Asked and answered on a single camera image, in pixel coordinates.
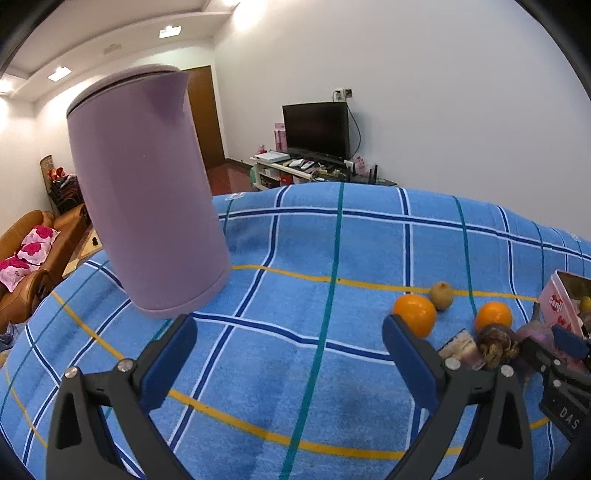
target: wall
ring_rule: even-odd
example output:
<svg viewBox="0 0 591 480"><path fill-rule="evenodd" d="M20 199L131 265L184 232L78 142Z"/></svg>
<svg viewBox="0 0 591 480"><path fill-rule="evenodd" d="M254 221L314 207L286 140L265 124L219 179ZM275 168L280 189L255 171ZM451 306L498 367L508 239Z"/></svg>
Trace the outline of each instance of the wall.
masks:
<svg viewBox="0 0 591 480"><path fill-rule="evenodd" d="M216 70L213 61L212 40L192 41L190 43L176 43L172 45L172 49L169 45L166 47L166 50L148 50L104 64L90 72L69 80L59 90L55 90L46 97L38 100L35 104L35 110L37 111L37 136L41 157L52 155L54 165L62 166L68 172L74 172L66 122L66 110L68 106L80 92L101 78L130 67L151 63L173 65L181 70L207 65L212 66L220 130L222 141L225 142L219 92L217 91Z"/></svg>
<svg viewBox="0 0 591 480"><path fill-rule="evenodd" d="M31 210L51 210L40 160L32 104L0 97L0 235Z"/></svg>
<svg viewBox="0 0 591 480"><path fill-rule="evenodd" d="M514 0L243 0L215 42L229 157L350 87L385 177L591 239L591 102Z"/></svg>

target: floral pillow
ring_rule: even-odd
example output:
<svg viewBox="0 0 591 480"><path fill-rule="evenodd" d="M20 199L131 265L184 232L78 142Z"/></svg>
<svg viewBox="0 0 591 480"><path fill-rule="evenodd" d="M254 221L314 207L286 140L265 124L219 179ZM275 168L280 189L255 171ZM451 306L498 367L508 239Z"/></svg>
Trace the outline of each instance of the floral pillow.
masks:
<svg viewBox="0 0 591 480"><path fill-rule="evenodd" d="M57 230L49 228L48 226L37 225L33 227L33 230L25 237L21 245L28 245L33 242L39 242L41 244L52 245L56 241L56 237L60 234Z"/></svg>
<svg viewBox="0 0 591 480"><path fill-rule="evenodd" d="M10 293L14 291L18 283L29 273L39 270L36 265L29 265L27 262L14 256L6 260L0 260L0 281L6 285Z"/></svg>
<svg viewBox="0 0 591 480"><path fill-rule="evenodd" d="M22 246L17 257L31 265L39 266L47 259L49 250L51 243L31 242Z"/></svg>

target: metal screw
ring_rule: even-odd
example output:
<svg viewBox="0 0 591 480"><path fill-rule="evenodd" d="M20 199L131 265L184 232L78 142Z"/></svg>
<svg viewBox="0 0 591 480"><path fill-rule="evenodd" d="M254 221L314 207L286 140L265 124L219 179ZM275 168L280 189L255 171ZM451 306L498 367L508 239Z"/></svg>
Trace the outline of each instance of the metal screw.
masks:
<svg viewBox="0 0 591 480"><path fill-rule="evenodd" d="M507 378L511 378L513 376L513 369L509 365L503 365L501 367L501 373L506 376Z"/></svg>
<svg viewBox="0 0 591 480"><path fill-rule="evenodd" d="M134 367L134 361L131 358L124 358L117 364L117 370L126 373Z"/></svg>
<svg viewBox="0 0 591 480"><path fill-rule="evenodd" d="M78 375L78 372L79 372L78 367L69 367L64 372L64 377L74 378L76 375Z"/></svg>
<svg viewBox="0 0 591 480"><path fill-rule="evenodd" d="M448 367L449 370L458 370L462 364L457 358L451 356L450 358L446 358L445 366Z"/></svg>

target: brown door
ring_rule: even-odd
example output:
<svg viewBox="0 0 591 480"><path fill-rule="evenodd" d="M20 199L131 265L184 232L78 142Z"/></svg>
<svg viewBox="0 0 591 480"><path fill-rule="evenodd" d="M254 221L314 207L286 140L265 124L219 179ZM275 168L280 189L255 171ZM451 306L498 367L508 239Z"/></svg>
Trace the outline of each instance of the brown door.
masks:
<svg viewBox="0 0 591 480"><path fill-rule="evenodd" d="M193 111L195 130L201 147L205 168L210 169L225 163L222 134L217 118L216 98L213 93L212 68L200 67L188 70L189 101Z"/></svg>

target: kettle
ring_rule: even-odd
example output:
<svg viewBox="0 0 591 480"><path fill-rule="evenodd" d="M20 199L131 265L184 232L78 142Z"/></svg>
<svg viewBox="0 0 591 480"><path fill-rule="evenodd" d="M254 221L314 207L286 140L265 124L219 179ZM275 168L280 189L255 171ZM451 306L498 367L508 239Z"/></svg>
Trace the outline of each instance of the kettle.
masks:
<svg viewBox="0 0 591 480"><path fill-rule="evenodd" d="M231 272L188 82L175 67L135 67L86 89L66 114L82 194L115 274L133 304L159 319L205 306Z"/></svg>

